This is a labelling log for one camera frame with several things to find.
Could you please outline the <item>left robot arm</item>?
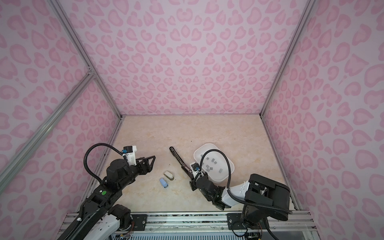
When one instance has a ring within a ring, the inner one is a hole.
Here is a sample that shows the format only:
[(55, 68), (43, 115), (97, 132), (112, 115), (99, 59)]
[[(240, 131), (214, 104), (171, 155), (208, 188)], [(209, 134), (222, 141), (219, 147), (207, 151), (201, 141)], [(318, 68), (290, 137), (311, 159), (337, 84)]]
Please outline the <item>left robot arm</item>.
[(135, 222), (131, 210), (117, 200), (123, 189), (132, 184), (137, 176), (153, 170), (156, 157), (137, 159), (129, 165), (125, 159), (116, 159), (107, 168), (102, 183), (81, 204), (79, 213), (69, 227), (60, 235), (60, 240), (105, 240), (117, 230), (132, 231)]

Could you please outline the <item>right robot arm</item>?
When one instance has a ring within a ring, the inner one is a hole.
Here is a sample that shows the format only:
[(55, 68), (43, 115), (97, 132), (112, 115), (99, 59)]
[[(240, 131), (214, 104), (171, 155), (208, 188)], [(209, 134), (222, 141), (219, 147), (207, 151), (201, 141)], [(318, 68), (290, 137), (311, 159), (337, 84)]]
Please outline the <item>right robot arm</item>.
[(198, 173), (191, 179), (190, 186), (192, 191), (199, 190), (219, 210), (242, 204), (240, 224), (244, 228), (255, 228), (268, 217), (287, 221), (293, 213), (288, 186), (258, 174), (252, 174), (241, 185), (227, 188), (215, 185), (207, 174)]

